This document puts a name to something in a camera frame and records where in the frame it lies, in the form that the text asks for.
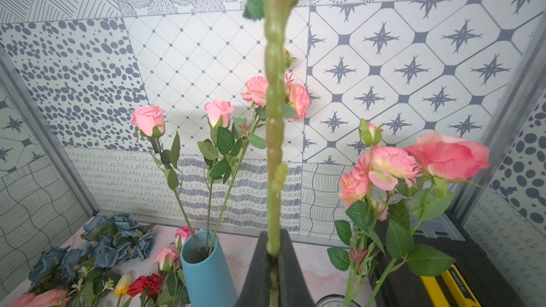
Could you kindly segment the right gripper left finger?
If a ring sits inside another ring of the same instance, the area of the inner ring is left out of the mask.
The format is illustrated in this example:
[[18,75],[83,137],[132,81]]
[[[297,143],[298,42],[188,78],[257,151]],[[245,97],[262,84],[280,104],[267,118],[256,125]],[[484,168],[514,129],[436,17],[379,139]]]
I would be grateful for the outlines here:
[[267,251],[267,241],[267,232],[261,232],[236,307],[270,305],[271,259]]

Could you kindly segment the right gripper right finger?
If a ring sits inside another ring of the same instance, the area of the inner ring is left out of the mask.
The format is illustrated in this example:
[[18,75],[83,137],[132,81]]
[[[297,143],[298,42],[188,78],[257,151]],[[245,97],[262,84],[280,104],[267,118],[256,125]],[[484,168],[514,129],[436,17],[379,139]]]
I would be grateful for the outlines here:
[[277,257],[279,270],[279,306],[315,307],[299,265],[289,233],[281,229],[280,253]]

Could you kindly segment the pink peony flower stem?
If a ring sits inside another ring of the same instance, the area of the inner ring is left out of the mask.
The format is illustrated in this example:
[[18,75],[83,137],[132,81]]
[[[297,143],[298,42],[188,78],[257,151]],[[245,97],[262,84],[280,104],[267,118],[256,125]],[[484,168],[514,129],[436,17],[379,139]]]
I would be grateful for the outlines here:
[[253,132],[249,137],[247,149],[249,148],[249,146],[254,146],[254,148],[256,149],[267,148],[266,139],[258,136],[256,134],[256,131],[266,125],[268,87],[269,82],[267,81],[266,77],[256,76],[254,78],[250,78],[246,82],[245,89],[241,93],[244,101],[251,104],[251,110],[253,111],[253,116],[251,118],[251,120],[253,121]]

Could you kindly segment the large pink rose stem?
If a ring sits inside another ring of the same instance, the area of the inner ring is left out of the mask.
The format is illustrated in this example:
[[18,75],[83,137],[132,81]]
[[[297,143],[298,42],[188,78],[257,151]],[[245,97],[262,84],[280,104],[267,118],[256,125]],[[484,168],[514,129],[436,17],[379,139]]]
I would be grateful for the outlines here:
[[452,266],[454,259],[433,247],[415,244],[415,233],[425,221],[440,216],[454,199],[450,183],[469,182],[489,166],[489,149],[479,142],[430,132],[403,149],[420,165],[416,186],[400,186],[402,201],[389,209],[385,234],[390,261],[373,288],[372,305],[387,276],[403,265],[420,277],[436,277]]

